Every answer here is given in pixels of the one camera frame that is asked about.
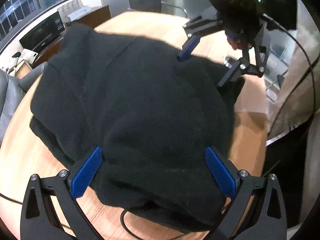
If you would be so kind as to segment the person's right hand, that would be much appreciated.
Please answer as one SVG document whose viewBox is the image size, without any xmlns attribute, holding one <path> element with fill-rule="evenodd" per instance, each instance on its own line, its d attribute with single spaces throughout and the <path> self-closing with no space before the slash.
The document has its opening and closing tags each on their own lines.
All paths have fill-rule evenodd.
<svg viewBox="0 0 320 240">
<path fill-rule="evenodd" d="M 233 33 L 225 31 L 225 35 L 227 36 L 227 42 L 233 50 L 242 50 L 241 43 L 236 40 L 236 37 Z"/>
</svg>

